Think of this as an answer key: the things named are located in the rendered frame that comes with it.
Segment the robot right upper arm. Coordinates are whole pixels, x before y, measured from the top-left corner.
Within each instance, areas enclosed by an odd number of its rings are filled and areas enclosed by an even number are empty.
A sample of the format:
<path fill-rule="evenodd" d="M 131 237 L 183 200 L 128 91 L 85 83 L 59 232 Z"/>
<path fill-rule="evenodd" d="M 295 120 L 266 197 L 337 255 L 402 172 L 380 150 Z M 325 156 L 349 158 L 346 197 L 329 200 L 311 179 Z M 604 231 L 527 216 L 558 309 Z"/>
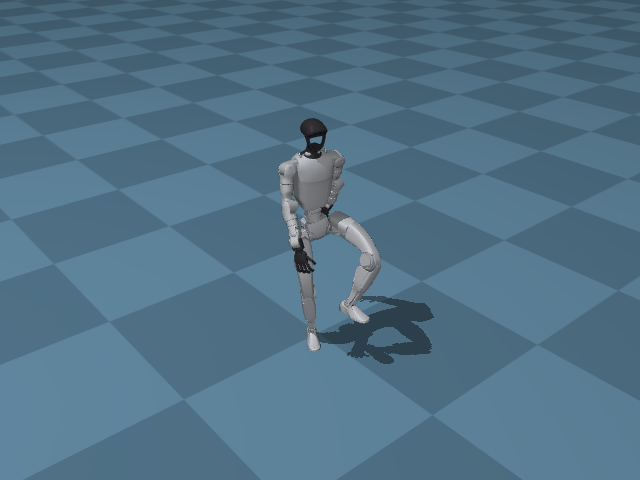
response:
<path fill-rule="evenodd" d="M 284 201 L 287 201 L 290 205 L 290 213 L 298 210 L 298 203 L 292 199 L 293 194 L 293 177 L 297 173 L 297 160 L 292 159 L 280 164 L 278 168 L 278 174 L 280 176 L 280 193 L 281 193 L 281 207 Z"/>

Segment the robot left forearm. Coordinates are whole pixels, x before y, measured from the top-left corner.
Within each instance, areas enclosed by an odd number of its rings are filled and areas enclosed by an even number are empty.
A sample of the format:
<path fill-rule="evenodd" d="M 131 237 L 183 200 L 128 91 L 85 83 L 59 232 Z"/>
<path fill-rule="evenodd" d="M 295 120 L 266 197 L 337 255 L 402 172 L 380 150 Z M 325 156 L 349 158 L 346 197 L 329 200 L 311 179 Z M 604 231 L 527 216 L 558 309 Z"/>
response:
<path fill-rule="evenodd" d="M 342 179 L 342 178 L 341 178 L 341 179 Z M 343 179 L 342 179 L 342 180 L 343 180 Z M 327 201 L 327 204 L 326 204 L 326 206 L 324 206 L 324 207 L 326 207 L 327 209 L 329 209 L 329 207 L 330 207 L 331 205 L 333 205 L 333 204 L 336 202 L 336 200 L 337 200 L 337 196 L 338 196 L 339 192 L 340 192 L 340 191 L 338 191 L 338 192 L 333 192 L 333 191 L 331 191 L 330 196 L 329 196 L 328 201 Z"/>

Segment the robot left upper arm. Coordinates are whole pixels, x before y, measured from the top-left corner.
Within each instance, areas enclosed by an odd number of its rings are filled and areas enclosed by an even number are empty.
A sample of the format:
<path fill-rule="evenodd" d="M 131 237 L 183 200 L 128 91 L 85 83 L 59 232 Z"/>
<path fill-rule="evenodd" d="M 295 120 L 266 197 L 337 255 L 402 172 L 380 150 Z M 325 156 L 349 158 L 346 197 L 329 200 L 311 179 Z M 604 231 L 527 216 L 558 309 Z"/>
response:
<path fill-rule="evenodd" d="M 330 154 L 334 159 L 334 170 L 333 170 L 331 191 L 338 192 L 344 186 L 344 181 L 339 176 L 342 173 L 342 168 L 343 168 L 343 164 L 345 163 L 345 158 L 336 149 L 328 152 L 330 152 Z"/>

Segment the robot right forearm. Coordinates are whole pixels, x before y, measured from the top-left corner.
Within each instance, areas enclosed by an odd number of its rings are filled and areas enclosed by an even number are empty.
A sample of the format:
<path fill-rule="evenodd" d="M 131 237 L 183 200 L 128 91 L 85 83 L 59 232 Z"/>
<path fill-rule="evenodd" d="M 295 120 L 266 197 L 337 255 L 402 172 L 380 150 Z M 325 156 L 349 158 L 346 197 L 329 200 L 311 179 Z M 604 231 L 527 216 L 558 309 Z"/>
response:
<path fill-rule="evenodd" d="M 291 246 L 293 248 L 300 248 L 299 238 L 302 238 L 302 231 L 299 228 L 298 217 L 295 213 L 290 213 L 290 205 L 287 201 L 282 203 L 282 215 L 287 224 L 289 230 L 289 236 L 291 239 Z"/>

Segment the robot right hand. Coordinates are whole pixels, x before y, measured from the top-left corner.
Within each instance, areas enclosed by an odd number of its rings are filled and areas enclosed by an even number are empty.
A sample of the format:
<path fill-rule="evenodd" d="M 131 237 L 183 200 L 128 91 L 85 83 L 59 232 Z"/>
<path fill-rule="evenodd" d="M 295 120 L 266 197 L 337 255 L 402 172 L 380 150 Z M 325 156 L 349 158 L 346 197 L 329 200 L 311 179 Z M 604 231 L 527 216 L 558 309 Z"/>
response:
<path fill-rule="evenodd" d="M 300 244 L 300 248 L 293 248 L 293 251 L 295 251 L 295 255 L 294 255 L 294 261 L 296 263 L 296 269 L 298 272 L 303 272 L 303 273 L 311 273 L 314 271 L 314 269 L 312 269 L 308 263 L 308 260 L 310 262 L 312 262 L 314 265 L 316 265 L 316 262 L 313 261 L 310 257 L 307 256 L 307 253 L 303 250 L 304 249 L 304 244 L 303 244 L 303 240 L 302 238 L 299 238 L 299 244 Z M 306 263 L 306 264 L 305 264 Z M 302 266 L 303 265 L 303 266 Z M 307 267 L 306 267 L 307 266 Z M 300 267 L 300 269 L 299 269 Z M 304 268 L 304 269 L 303 269 Z M 309 271 L 308 271 L 308 269 Z M 305 270 L 305 271 L 304 271 Z"/>

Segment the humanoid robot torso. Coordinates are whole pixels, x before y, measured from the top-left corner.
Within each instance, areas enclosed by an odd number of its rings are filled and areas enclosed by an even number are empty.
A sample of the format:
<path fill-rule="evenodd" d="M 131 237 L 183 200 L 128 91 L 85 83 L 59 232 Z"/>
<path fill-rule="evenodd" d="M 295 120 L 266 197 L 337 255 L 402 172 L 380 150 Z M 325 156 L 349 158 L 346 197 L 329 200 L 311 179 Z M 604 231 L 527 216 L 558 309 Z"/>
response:
<path fill-rule="evenodd" d="M 325 149 L 325 150 L 324 150 Z M 298 205 L 305 211 L 305 216 L 300 220 L 302 229 L 307 231 L 309 241 L 317 240 L 330 233 L 329 220 L 321 212 L 326 206 L 331 193 L 334 159 L 326 148 L 317 159 L 310 159 L 305 152 L 295 154 L 292 159 L 297 160 L 297 173 L 293 177 L 293 196 Z M 291 160 L 292 160 L 291 159 Z"/>

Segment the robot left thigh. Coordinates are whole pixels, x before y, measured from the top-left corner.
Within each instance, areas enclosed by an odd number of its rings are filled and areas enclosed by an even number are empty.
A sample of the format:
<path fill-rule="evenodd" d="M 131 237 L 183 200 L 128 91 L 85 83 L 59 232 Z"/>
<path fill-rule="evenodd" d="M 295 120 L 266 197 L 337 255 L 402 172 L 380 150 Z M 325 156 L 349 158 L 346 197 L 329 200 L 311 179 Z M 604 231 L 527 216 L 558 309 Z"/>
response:
<path fill-rule="evenodd" d="M 366 230 L 354 219 L 342 212 L 333 212 L 329 217 L 330 232 L 340 235 L 362 251 L 360 264 L 364 269 L 373 270 L 380 265 L 379 252 Z"/>

